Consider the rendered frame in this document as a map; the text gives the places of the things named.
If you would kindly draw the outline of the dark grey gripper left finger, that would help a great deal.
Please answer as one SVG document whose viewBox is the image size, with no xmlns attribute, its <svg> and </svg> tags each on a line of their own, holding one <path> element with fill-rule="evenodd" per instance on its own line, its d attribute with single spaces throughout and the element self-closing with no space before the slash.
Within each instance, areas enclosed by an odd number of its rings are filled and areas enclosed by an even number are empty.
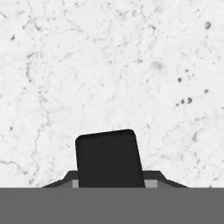
<svg viewBox="0 0 224 224">
<path fill-rule="evenodd" d="M 78 172 L 69 171 L 63 179 L 53 182 L 49 185 L 46 185 L 46 187 L 78 188 L 79 187 Z"/>
</svg>

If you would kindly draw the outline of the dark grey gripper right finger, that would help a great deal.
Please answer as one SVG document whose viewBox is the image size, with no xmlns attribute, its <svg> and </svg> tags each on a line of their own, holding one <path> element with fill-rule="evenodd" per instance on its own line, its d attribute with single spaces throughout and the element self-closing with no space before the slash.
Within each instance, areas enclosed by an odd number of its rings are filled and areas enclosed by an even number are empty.
<svg viewBox="0 0 224 224">
<path fill-rule="evenodd" d="M 146 188 L 186 188 L 185 185 L 167 179 L 161 171 L 143 171 L 143 179 Z"/>
</svg>

